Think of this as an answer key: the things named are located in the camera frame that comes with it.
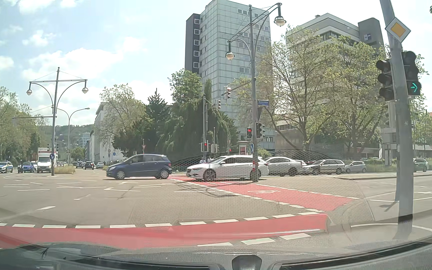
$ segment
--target blue road sign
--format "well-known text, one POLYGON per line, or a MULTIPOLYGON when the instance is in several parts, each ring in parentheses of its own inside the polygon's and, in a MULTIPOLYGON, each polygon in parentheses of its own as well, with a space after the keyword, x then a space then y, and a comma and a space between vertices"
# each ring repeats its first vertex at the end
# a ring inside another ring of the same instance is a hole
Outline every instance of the blue road sign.
POLYGON ((269 106, 269 100, 258 100, 258 106, 269 106))

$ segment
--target silver car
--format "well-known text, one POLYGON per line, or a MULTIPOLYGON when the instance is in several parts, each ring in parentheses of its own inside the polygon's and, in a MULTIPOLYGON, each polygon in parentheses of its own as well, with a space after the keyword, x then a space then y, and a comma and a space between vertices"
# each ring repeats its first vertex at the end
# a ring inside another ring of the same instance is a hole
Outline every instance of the silver car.
POLYGON ((353 161, 346 166, 346 173, 365 173, 367 171, 366 164, 363 161, 353 161))
POLYGON ((303 166, 305 174, 319 175, 321 173, 340 175, 346 168, 344 162, 339 159, 317 160, 311 165, 303 166))
POLYGON ((285 156, 272 156, 265 160, 269 164, 269 175, 295 176, 306 166, 303 160, 294 160, 285 156))

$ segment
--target asphalt road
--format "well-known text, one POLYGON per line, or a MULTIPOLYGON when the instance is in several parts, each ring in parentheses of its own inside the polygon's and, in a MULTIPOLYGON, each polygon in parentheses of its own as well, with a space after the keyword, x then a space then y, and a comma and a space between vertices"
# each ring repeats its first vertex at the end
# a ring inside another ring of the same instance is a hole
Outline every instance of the asphalt road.
MULTIPOLYGON (((414 224, 432 229, 432 176, 414 181, 414 212, 421 213, 414 224)), ((54 177, 0 174, 0 248, 51 241, 135 249, 344 247, 392 238, 396 225, 361 224, 398 216, 395 188, 394 178, 337 175, 263 177, 252 183, 195 182, 181 175, 116 181, 100 169, 54 177), (344 231, 330 230, 340 224, 344 231)), ((430 235, 430 230, 415 228, 410 238, 430 235)))

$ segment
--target street lamp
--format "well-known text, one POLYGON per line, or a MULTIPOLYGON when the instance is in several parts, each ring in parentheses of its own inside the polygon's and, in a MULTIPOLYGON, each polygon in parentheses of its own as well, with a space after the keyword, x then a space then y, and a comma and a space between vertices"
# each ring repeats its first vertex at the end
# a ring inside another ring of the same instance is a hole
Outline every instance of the street lamp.
POLYGON ((226 58, 228 60, 234 58, 234 53, 231 51, 231 42, 235 40, 241 41, 246 45, 246 48, 249 50, 249 58, 251 60, 251 98, 252 98, 252 123, 251 124, 252 124, 252 144, 254 146, 254 150, 252 153, 253 173, 251 174, 251 180, 253 182, 257 182, 259 178, 258 177, 258 165, 259 165, 258 138, 256 137, 256 130, 257 130, 256 122, 258 121, 258 114, 257 114, 258 105, 256 100, 256 58, 255 58, 256 50, 255 50, 255 36, 253 33, 253 25, 260 21, 262 21, 261 25, 263 25, 267 20, 267 18, 269 17, 269 15, 275 10, 278 11, 278 16, 276 16, 276 18, 274 19, 274 23, 279 27, 285 25, 286 20, 283 18, 283 16, 281 16, 281 5, 282 5, 281 3, 275 3, 273 6, 271 6, 264 12, 265 14, 264 16, 260 16, 256 18, 254 21, 253 21, 253 6, 249 5, 249 24, 227 41, 228 50, 226 52, 226 58), (239 38, 243 33, 245 33, 246 28, 249 28, 249 40, 250 40, 249 46, 243 39, 239 38))
MULTIPOLYGON (((47 80, 47 81, 31 81, 29 82, 29 89, 26 91, 26 94, 29 96, 33 93, 33 90, 31 90, 31 85, 39 85, 40 87, 42 87, 43 89, 46 90, 47 94, 49 95, 49 98, 51 99, 51 104, 53 107, 53 135, 52 135, 52 147, 51 147, 51 153, 54 155, 54 150, 55 150, 55 140, 56 140, 56 111, 58 109, 58 104, 60 102, 61 96, 64 94, 64 92, 66 92, 66 90, 68 90, 70 87, 72 87, 73 85, 77 84, 77 83, 82 83, 84 82, 84 87, 81 90, 84 94, 86 94, 89 90, 86 87, 88 80, 87 79, 76 79, 76 80, 60 80, 60 68, 57 67, 57 72, 56 72, 56 80, 47 80), (59 82, 74 82, 73 84, 71 84, 70 86, 68 86, 66 89, 64 89, 64 91, 61 93, 61 95, 59 95, 58 97, 58 83, 59 82), (54 99, 51 97, 50 92, 41 84, 39 83, 56 83, 55 87, 54 87, 54 99)), ((51 176, 54 176, 54 159, 51 160, 51 176)))
POLYGON ((63 110, 62 108, 57 108, 58 110, 60 110, 60 111, 63 111, 63 112, 65 112, 66 113, 66 115, 68 116, 68 150, 69 150, 69 152, 68 152, 68 164, 71 162, 71 160, 70 160, 70 158, 71 158, 71 137, 70 137, 70 128, 71 128, 71 125, 70 125, 70 123, 71 123, 71 117, 73 116, 73 114, 75 113, 75 112, 79 112, 79 111, 82 111, 82 110, 89 110, 89 107, 85 107, 85 108, 81 108, 81 109, 77 109, 77 110, 75 110, 75 111, 73 111, 72 112, 72 114, 71 115, 69 115, 68 114, 68 112, 67 111, 65 111, 65 110, 63 110))

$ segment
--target bicycle symbol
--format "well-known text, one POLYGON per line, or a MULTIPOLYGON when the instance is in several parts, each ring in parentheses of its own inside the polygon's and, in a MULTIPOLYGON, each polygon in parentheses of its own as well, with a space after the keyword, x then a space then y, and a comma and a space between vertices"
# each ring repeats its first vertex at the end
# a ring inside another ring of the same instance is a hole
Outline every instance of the bicycle symbol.
POLYGON ((275 193, 280 192, 279 190, 251 190, 248 192, 254 192, 254 193, 275 193))

